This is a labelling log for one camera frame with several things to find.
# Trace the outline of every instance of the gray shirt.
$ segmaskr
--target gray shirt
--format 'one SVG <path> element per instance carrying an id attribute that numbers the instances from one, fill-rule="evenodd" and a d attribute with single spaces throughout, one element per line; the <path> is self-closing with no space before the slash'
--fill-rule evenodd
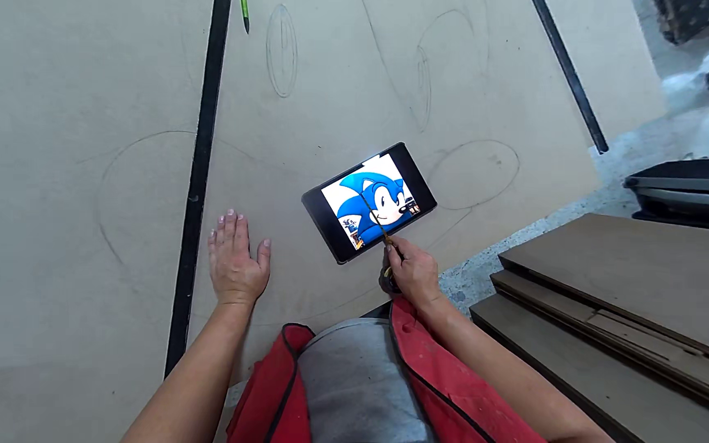
<path id="1" fill-rule="evenodd" d="M 313 443 L 437 441 L 409 387 L 382 318 L 354 318 L 300 354 Z"/>

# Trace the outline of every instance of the tablet screen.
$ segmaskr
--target tablet screen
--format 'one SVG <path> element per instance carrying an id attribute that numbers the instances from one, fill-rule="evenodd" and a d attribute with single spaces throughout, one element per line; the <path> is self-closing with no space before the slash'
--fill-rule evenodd
<path id="1" fill-rule="evenodd" d="M 383 238 L 379 223 L 389 231 L 421 212 L 388 153 L 363 162 L 321 193 L 355 250 Z"/>

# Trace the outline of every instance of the blue hedgehog cartoon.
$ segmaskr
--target blue hedgehog cartoon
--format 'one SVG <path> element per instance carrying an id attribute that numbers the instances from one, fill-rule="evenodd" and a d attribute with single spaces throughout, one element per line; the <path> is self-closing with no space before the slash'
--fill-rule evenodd
<path id="1" fill-rule="evenodd" d="M 403 180 L 393 180 L 376 173 L 351 174 L 341 180 L 341 186 L 348 187 L 359 194 L 343 202 L 338 209 L 338 218 L 348 215 L 359 215 L 358 235 L 369 243 L 382 235 L 379 223 L 385 230 L 390 230 L 412 217 L 409 213 L 407 199 L 404 196 Z M 369 214 L 367 200 L 373 212 Z"/>

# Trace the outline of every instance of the plywood sheet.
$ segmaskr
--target plywood sheet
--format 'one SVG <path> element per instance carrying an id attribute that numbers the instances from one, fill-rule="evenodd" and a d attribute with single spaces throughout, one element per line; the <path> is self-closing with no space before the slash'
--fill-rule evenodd
<path id="1" fill-rule="evenodd" d="M 380 248 L 336 265 L 300 203 L 385 147 L 406 142 L 439 201 L 402 235 L 441 269 L 598 185 L 592 141 L 531 2 L 257 2 L 250 35 L 238 14 L 203 231 L 234 207 L 254 245 L 273 239 L 242 369 L 285 322 L 322 329 L 387 299 Z M 192 337 L 214 305 L 199 256 Z"/>
<path id="2" fill-rule="evenodd" d="M 0 442 L 118 441 L 162 380 L 210 10 L 0 0 Z"/>
<path id="3" fill-rule="evenodd" d="M 471 311 L 646 443 L 709 441 L 709 410 L 544 317 L 499 294 Z"/>
<path id="4" fill-rule="evenodd" d="M 500 257 L 709 347 L 709 229 L 586 215 Z"/>
<path id="5" fill-rule="evenodd" d="M 634 4 L 546 0 L 606 139 L 666 114 Z"/>

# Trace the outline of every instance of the stack of boards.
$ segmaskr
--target stack of boards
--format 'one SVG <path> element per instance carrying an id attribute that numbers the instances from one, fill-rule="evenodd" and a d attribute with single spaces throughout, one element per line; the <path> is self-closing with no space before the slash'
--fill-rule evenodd
<path id="1" fill-rule="evenodd" d="M 586 215 L 499 257 L 479 327 L 616 441 L 709 441 L 709 229 Z"/>

